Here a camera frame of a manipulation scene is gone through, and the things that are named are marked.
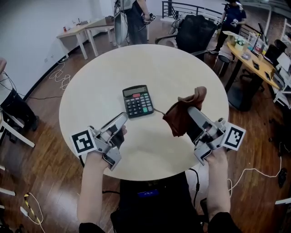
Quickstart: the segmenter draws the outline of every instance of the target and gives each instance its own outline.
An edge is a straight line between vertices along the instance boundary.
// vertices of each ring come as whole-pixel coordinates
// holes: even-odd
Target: white wall
[[[0,1],[0,56],[7,60],[5,71],[17,91],[24,95],[64,56],[56,38],[63,27],[101,14],[99,0]],[[64,38],[64,43],[69,50],[78,46],[75,36]]]
[[[114,16],[114,0],[99,0],[100,1],[100,7],[102,11],[102,15],[109,16],[112,15]]]
[[[162,15],[162,1],[163,0],[146,0],[149,12],[155,15]],[[224,0],[173,0],[173,2],[201,6],[220,13],[222,13],[224,9],[224,5],[222,5],[222,3],[227,3]]]

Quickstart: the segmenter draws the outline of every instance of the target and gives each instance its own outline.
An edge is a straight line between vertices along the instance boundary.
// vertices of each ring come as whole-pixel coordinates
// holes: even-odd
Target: trash bin
[[[231,61],[226,56],[218,55],[213,71],[218,77],[224,76],[230,62]]]

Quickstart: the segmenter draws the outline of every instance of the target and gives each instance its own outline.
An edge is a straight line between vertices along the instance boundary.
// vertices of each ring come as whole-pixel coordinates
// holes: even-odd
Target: brown cloth
[[[201,110],[206,93],[206,87],[200,86],[195,88],[194,95],[186,98],[178,97],[178,102],[163,116],[163,119],[169,124],[174,137],[183,136],[195,124],[187,110],[189,107],[196,107]]]

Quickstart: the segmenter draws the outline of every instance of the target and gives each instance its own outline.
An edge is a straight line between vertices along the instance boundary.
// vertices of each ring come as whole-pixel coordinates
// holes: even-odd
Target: white desk
[[[108,33],[109,42],[111,43],[112,42],[112,36],[111,36],[111,31],[110,31],[111,28],[114,28],[114,22],[107,23],[105,19],[94,22],[93,24],[90,24],[86,27],[87,35],[88,35],[89,40],[91,42],[95,56],[99,56],[99,54],[98,54],[96,44],[95,44],[94,38],[92,36],[91,30],[92,29],[106,29],[106,31]]]
[[[202,112],[211,120],[228,119],[225,89],[216,74],[198,58],[160,45],[135,45],[112,50],[86,64],[67,86],[60,103],[60,128],[71,149],[69,135],[89,125],[99,129],[122,111],[124,88],[146,84],[153,105],[166,112],[178,96],[205,86]],[[128,133],[120,148],[122,160],[108,176],[125,180],[156,180],[198,163],[190,138],[173,137],[158,112],[126,122]]]
[[[68,55],[68,53],[67,53],[67,51],[66,51],[66,49],[65,49],[65,46],[64,46],[63,42],[61,41],[61,38],[63,38],[63,37],[67,37],[67,36],[75,35],[75,36],[77,37],[78,43],[79,43],[79,45],[80,45],[80,48],[81,48],[81,50],[82,50],[82,53],[83,53],[84,59],[85,59],[85,60],[88,59],[88,56],[87,56],[86,51],[85,51],[85,48],[84,48],[84,46],[83,46],[83,41],[82,41],[82,38],[81,38],[81,35],[80,35],[80,34],[81,34],[81,32],[86,31],[86,29],[87,29],[87,28],[90,28],[91,26],[93,26],[93,28],[96,28],[96,27],[100,27],[100,26],[96,26],[96,25],[103,25],[103,28],[102,28],[102,27],[100,27],[100,28],[102,28],[102,29],[107,29],[107,31],[108,31],[108,37],[109,37],[109,42],[112,42],[111,34],[110,34],[110,29],[108,29],[109,26],[106,27],[104,24],[105,24],[105,19],[97,20],[97,21],[93,21],[93,22],[88,23],[88,24],[84,24],[84,25],[80,25],[80,26],[77,26],[77,27],[71,28],[71,29],[68,30],[67,32],[63,32],[63,33],[59,34],[59,35],[57,36],[57,38],[58,38],[59,41],[60,41],[60,46],[61,46],[61,48],[62,48],[62,50],[63,50],[65,56],[66,56],[67,58],[69,57],[69,55]],[[96,46],[95,46],[95,43],[94,43],[94,39],[93,39],[93,36],[92,36],[92,33],[91,33],[90,30],[89,30],[90,33],[87,34],[87,36],[88,36],[89,41],[90,41],[91,44],[92,44],[92,47],[93,47],[93,50],[94,50],[95,55],[97,54],[96,56],[98,56],[97,49],[96,49]]]

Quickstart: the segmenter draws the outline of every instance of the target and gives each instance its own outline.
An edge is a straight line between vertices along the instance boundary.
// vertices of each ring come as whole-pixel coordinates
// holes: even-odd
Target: calculator
[[[146,85],[128,87],[123,92],[126,113],[129,118],[154,112],[153,103]]]

